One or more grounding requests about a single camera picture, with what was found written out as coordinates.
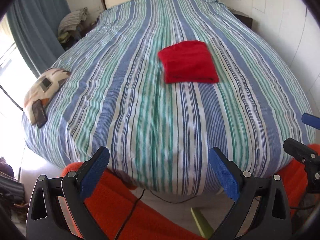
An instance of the blue curtain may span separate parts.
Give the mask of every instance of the blue curtain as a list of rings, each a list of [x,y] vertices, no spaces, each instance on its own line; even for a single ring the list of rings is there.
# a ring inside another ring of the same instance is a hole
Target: blue curtain
[[[36,77],[64,53],[57,32],[68,13],[66,0],[15,0],[7,11],[14,41]]]

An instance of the metal screw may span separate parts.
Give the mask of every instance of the metal screw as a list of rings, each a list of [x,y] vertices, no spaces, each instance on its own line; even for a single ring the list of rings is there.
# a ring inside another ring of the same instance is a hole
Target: metal screw
[[[45,175],[40,175],[39,177],[38,177],[38,180],[39,181],[43,181],[45,179]]]
[[[245,176],[246,178],[250,178],[251,177],[251,173],[249,171],[244,171],[243,176]]]
[[[281,178],[280,178],[280,176],[279,176],[278,174],[273,175],[273,178],[274,178],[275,180],[281,180]]]
[[[72,177],[74,177],[76,175],[76,172],[75,171],[69,171],[68,172],[68,177],[69,178],[72,178]]]

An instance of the smartphone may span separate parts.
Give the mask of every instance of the smartphone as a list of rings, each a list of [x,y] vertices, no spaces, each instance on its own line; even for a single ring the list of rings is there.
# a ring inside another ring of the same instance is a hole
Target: smartphone
[[[41,83],[40,83],[40,86],[43,90],[43,92],[47,92],[47,90],[49,89],[49,87],[51,87],[52,85],[52,82],[48,79],[48,78],[45,78]]]
[[[44,126],[48,119],[45,115],[43,105],[40,99],[38,99],[36,102],[32,104],[32,111],[33,115],[35,116],[38,128],[41,128],[42,126]]]

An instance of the power cord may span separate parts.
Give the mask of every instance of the power cord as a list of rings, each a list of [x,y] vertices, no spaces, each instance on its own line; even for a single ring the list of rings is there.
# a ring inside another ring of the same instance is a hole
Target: power cord
[[[257,199],[257,197],[254,197],[254,199],[258,202],[260,202],[260,200]],[[290,207],[290,209],[295,209],[295,210],[308,210],[311,208],[314,208],[316,205],[311,205],[311,206],[306,206],[306,207]]]
[[[181,202],[171,202],[171,201],[167,201],[167,200],[165,200],[165,199],[163,199],[163,198],[160,198],[159,196],[157,196],[156,194],[154,194],[151,190],[150,190],[150,192],[151,192],[151,194],[152,194],[153,196],[161,199],[162,201],[165,201],[165,202],[167,202],[167,203],[170,203],[170,204],[181,204],[181,203],[187,202],[187,201],[189,201],[189,200],[197,197],[197,196],[193,196],[193,197],[188,198],[188,199],[186,199],[186,200],[184,200],[184,201],[181,201]]]
[[[145,192],[145,189],[142,191],[142,194],[141,194],[140,198],[138,198],[138,199],[134,202],[134,204],[133,204],[133,206],[132,206],[132,209],[131,209],[129,215],[126,217],[126,219],[125,219],[124,222],[122,223],[122,226],[120,227],[120,229],[119,229],[118,233],[116,234],[114,240],[117,240],[117,239],[119,238],[119,236],[120,236],[121,232],[123,231],[126,223],[129,221],[130,217],[132,216],[132,213],[133,213],[134,209],[136,208],[137,203],[138,203],[139,200],[143,197],[144,192]]]

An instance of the striped bedspread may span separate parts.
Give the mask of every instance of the striped bedspread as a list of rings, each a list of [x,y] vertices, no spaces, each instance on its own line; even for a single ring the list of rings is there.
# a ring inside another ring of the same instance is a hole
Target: striped bedspread
[[[165,84],[161,49],[180,41],[208,45],[218,84]],[[290,161],[292,137],[315,131],[292,72],[258,35],[217,0],[132,0],[103,12],[98,26],[53,67],[72,72],[38,129],[23,117],[31,150],[59,167],[85,161],[100,146],[123,180],[173,194],[217,192],[208,164],[219,147],[241,170],[267,177]]]

